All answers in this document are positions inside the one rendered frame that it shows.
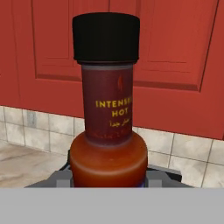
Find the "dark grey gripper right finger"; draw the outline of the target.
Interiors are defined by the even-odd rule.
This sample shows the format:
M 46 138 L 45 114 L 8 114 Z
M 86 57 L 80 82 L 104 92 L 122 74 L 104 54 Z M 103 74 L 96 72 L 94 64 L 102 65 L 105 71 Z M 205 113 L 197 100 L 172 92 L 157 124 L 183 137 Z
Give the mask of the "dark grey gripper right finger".
M 156 165 L 150 165 L 146 169 L 146 177 L 143 186 L 156 188 L 181 188 L 188 187 L 189 185 L 182 183 L 182 175 L 180 171 Z

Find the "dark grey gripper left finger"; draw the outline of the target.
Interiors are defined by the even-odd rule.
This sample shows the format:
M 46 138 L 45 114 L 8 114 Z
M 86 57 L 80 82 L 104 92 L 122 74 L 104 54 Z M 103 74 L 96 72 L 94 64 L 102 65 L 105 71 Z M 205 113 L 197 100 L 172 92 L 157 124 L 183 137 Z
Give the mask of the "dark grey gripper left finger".
M 70 167 L 70 152 L 67 153 L 66 163 L 49 178 L 30 185 L 33 188 L 70 188 L 74 186 L 73 174 Z

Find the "red hot sauce bottle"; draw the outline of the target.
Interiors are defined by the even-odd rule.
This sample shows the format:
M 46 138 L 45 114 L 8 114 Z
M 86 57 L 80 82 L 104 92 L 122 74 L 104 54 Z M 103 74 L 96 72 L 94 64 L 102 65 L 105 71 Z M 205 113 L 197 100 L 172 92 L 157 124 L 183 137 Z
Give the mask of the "red hot sauce bottle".
M 76 187 L 142 187 L 148 153 L 132 130 L 133 66 L 140 19 L 116 12 L 73 18 L 74 59 L 81 65 L 85 130 L 72 142 Z

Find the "red cabinet door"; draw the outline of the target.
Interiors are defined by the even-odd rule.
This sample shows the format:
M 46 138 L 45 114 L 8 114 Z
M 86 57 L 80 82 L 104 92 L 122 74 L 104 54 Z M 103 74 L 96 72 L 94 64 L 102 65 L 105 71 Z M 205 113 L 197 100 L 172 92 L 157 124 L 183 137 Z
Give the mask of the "red cabinet door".
M 72 19 L 109 0 L 0 0 L 0 105 L 82 117 Z
M 224 0 L 109 0 L 140 20 L 137 127 L 224 139 Z

